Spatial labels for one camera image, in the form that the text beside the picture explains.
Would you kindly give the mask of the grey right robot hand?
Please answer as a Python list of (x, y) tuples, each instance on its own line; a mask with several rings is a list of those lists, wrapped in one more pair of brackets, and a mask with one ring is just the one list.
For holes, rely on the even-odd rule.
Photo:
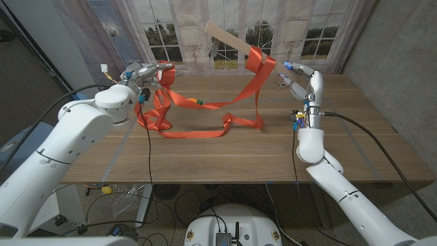
[(279, 74), (282, 78), (281, 84), (289, 88), (292, 96), (296, 100), (303, 101), (304, 103), (303, 111), (305, 113), (306, 128), (320, 129), (322, 117), (320, 114), (320, 109), (322, 106), (324, 88), (322, 74), (304, 64), (285, 61), (283, 66), (289, 71), (292, 71), (298, 75), (302, 75), (308, 79), (307, 88), (304, 89), (293, 79), (284, 74)]

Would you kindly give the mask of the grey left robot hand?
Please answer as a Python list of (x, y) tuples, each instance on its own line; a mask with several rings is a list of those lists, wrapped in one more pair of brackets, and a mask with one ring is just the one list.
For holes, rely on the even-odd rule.
[(139, 93), (145, 87), (155, 87), (162, 89), (161, 81), (163, 80), (163, 73), (174, 68), (172, 63), (158, 63), (158, 64), (140, 64), (133, 62), (128, 65), (120, 75), (121, 81), (119, 84), (126, 85), (134, 92)]

